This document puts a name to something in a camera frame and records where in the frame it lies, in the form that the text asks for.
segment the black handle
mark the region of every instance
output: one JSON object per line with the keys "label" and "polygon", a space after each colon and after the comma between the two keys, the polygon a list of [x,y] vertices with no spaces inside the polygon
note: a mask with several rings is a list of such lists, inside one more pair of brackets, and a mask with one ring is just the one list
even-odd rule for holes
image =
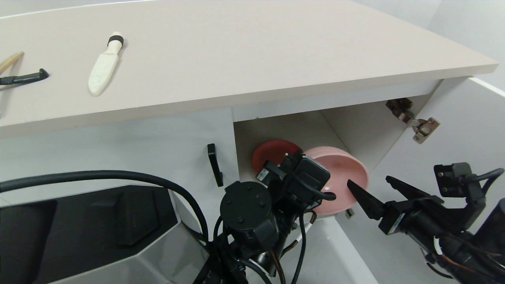
{"label": "black handle", "polygon": [[207,152],[209,154],[209,161],[211,162],[212,171],[216,178],[218,187],[223,186],[223,173],[219,171],[218,157],[216,155],[216,145],[214,143],[207,145]]}
{"label": "black handle", "polygon": [[0,78],[0,85],[28,84],[42,81],[48,77],[49,73],[41,68],[37,73]]}

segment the chopstick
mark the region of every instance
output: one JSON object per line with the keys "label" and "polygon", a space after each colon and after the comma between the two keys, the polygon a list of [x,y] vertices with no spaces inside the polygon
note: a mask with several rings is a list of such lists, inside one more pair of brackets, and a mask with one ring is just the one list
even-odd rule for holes
{"label": "chopstick", "polygon": [[2,74],[7,68],[13,65],[21,56],[23,56],[24,52],[20,51],[18,53],[14,53],[13,55],[7,57],[0,63],[0,74]]}

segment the pink bowl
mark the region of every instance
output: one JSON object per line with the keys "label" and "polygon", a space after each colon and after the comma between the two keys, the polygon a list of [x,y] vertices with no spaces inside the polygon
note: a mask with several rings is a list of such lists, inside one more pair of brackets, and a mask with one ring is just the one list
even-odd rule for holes
{"label": "pink bowl", "polygon": [[349,209],[356,199],[347,188],[347,180],[351,179],[364,189],[368,187],[368,173],[365,166],[351,154],[334,147],[315,147],[305,151],[305,155],[313,158],[330,172],[330,180],[322,192],[333,192],[337,195],[334,201],[323,200],[314,208],[318,214],[335,214]]}

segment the cabinet hinge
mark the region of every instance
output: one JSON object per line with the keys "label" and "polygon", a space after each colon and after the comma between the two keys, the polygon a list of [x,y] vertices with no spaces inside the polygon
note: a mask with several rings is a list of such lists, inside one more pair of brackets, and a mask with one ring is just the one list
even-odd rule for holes
{"label": "cabinet hinge", "polygon": [[422,144],[440,125],[440,122],[433,117],[427,120],[415,118],[409,110],[412,107],[412,101],[407,98],[388,100],[386,106],[396,118],[412,127],[415,133],[412,139],[419,144]]}

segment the knife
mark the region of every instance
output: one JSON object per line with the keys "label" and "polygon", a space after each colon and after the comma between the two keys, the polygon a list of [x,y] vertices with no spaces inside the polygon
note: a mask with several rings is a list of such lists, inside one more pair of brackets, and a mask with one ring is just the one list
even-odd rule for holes
{"label": "knife", "polygon": [[112,73],[119,60],[118,53],[123,47],[123,42],[124,38],[121,34],[114,32],[112,36],[109,37],[107,50],[98,56],[88,80],[88,88],[92,96],[100,96],[101,92],[111,80]]}

